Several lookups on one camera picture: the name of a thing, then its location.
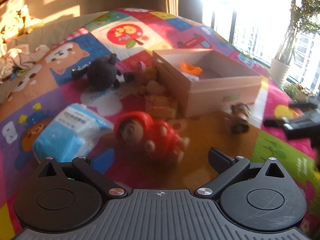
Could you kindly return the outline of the blue white cotton pad pack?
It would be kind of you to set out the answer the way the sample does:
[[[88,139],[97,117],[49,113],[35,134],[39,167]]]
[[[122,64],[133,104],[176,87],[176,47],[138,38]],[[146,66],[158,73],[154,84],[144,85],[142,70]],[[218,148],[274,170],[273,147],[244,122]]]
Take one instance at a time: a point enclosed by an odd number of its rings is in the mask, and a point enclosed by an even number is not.
[[[63,109],[33,142],[38,161],[53,157],[60,163],[78,156],[88,156],[103,135],[113,131],[114,124],[89,109],[73,103]]]

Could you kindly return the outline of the colourful cartoon play mat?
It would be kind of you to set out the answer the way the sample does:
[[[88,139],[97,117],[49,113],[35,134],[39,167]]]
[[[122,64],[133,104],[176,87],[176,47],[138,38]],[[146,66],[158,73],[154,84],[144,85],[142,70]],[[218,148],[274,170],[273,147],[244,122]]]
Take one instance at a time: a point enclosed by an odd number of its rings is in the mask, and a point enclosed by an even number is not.
[[[32,143],[71,103],[110,122],[129,111],[165,117],[190,145],[180,164],[159,167],[117,148],[107,172],[125,186],[190,187],[213,178],[205,151],[216,146],[252,161],[278,158],[308,204],[301,229],[319,238],[319,172],[308,140],[264,128],[267,116],[295,118],[267,70],[213,29],[164,12],[117,9],[55,45],[1,104],[1,239],[21,231],[14,200],[37,167]]]

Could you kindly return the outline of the crumpled white cloth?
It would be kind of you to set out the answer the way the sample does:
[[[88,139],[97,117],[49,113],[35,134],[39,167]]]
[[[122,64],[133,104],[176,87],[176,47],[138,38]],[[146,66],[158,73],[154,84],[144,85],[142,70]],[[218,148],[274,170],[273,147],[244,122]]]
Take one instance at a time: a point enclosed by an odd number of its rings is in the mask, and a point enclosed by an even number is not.
[[[49,48],[44,44],[32,52],[29,51],[28,44],[20,44],[11,49],[8,49],[6,44],[1,44],[1,80],[10,77],[16,68],[29,70],[48,51]]]

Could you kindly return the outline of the opera mask doll figure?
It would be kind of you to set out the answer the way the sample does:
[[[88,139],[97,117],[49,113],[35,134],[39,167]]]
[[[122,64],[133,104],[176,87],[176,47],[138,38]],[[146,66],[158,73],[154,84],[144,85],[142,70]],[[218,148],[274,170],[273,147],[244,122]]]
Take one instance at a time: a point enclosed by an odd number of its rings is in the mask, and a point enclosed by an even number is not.
[[[228,119],[230,131],[233,134],[243,134],[249,131],[251,109],[245,103],[239,102],[226,108],[223,113]]]

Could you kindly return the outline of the yellow toy cluster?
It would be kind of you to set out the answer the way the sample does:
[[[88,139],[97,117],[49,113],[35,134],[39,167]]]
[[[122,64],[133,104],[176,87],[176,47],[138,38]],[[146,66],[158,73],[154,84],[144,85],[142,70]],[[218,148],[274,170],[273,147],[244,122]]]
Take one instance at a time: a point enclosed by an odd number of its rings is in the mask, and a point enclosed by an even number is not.
[[[147,67],[142,83],[137,83],[137,94],[145,100],[145,111],[154,119],[174,119],[177,115],[177,100],[157,81],[157,69]]]

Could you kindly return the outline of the orange plastic toy piece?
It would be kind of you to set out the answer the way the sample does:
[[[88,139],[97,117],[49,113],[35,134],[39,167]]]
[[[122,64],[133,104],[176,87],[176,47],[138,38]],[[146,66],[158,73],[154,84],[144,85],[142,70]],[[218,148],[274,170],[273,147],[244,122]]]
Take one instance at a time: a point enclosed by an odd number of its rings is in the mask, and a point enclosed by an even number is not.
[[[183,61],[181,62],[180,68],[181,68],[181,72],[189,75],[193,75],[193,76],[199,76],[203,72],[202,68],[193,66],[191,64],[187,64]]]

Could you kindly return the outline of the beige sofa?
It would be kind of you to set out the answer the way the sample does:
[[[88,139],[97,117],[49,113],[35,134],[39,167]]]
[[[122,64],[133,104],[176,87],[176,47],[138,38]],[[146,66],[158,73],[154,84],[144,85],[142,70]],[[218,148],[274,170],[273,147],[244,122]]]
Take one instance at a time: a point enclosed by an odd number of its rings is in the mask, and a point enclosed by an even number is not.
[[[76,18],[45,25],[33,30],[30,34],[22,35],[9,43],[2,44],[1,52],[14,48],[19,44],[28,44],[30,51],[34,50],[39,45],[46,45],[49,48],[53,48],[75,31],[103,14],[105,14],[105,12],[97,12],[95,14],[82,15]],[[26,88],[27,91],[31,91],[31,85],[42,83],[37,80],[37,77],[33,77],[29,80],[28,77],[32,73],[33,70],[30,70],[21,77],[16,77],[13,80],[7,80],[1,83],[1,103],[10,100],[10,98],[13,99],[16,88]]]

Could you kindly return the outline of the red hooded doll figure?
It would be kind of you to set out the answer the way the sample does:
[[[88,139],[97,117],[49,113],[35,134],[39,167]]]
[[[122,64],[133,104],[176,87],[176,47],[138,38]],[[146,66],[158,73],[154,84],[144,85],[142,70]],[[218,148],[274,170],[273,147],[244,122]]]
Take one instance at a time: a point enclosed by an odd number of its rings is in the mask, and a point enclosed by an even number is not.
[[[153,120],[142,111],[121,115],[114,124],[114,135],[133,150],[144,150],[152,159],[180,163],[190,139],[181,137],[167,122]]]

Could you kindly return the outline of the pink cardboard box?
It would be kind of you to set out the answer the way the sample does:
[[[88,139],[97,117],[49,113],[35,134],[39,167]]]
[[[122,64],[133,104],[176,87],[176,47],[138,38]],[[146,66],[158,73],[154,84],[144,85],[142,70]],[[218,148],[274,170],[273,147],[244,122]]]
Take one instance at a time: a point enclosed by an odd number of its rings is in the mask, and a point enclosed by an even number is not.
[[[199,76],[181,72],[181,62],[203,69]],[[242,102],[253,104],[262,76],[247,66],[211,49],[153,51],[158,78],[177,99],[186,118],[223,110]]]

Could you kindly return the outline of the white potted plant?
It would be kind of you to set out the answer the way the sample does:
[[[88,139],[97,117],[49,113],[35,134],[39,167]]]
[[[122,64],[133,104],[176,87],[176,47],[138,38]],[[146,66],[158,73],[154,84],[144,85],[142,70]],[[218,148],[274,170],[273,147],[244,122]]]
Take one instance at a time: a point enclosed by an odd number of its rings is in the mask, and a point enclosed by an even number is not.
[[[299,33],[319,34],[319,0],[290,0],[290,22],[269,70],[279,87],[286,81]]]

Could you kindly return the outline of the pink round toy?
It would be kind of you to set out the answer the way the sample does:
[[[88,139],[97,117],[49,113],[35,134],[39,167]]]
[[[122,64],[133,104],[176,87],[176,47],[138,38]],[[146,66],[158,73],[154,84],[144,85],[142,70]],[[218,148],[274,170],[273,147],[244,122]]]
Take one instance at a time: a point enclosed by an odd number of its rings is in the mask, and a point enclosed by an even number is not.
[[[142,83],[144,79],[145,69],[146,69],[146,66],[144,62],[139,61],[134,71],[126,72],[123,74],[124,81],[126,83],[131,83],[131,82]]]

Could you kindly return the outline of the black plush toy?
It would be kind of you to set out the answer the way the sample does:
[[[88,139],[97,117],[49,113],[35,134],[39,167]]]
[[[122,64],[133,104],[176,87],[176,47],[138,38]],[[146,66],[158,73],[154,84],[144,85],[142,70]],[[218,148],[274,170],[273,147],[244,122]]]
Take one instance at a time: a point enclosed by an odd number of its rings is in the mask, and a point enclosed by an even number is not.
[[[72,69],[71,76],[73,79],[79,79],[86,74],[91,86],[98,91],[109,89],[112,86],[119,88],[120,81],[117,76],[121,76],[121,72],[116,67],[116,60],[115,53],[98,57],[82,70]]]

